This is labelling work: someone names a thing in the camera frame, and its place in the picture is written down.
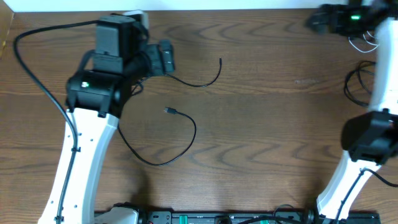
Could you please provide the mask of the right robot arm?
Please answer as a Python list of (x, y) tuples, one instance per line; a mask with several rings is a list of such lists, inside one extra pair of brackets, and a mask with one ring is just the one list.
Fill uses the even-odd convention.
[(307, 210), (301, 223), (372, 223), (350, 208), (371, 176), (397, 156), (397, 1), (322, 4), (308, 18), (315, 32), (328, 30), (348, 38), (372, 37), (377, 60), (367, 112), (348, 120), (341, 134), (339, 164), (326, 188)]

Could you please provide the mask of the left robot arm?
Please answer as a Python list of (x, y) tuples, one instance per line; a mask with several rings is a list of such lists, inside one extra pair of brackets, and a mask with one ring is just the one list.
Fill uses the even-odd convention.
[(109, 143), (133, 84), (174, 71), (169, 40), (122, 55), (102, 46), (84, 54), (67, 82), (68, 122), (49, 200), (39, 223), (94, 223), (95, 197)]

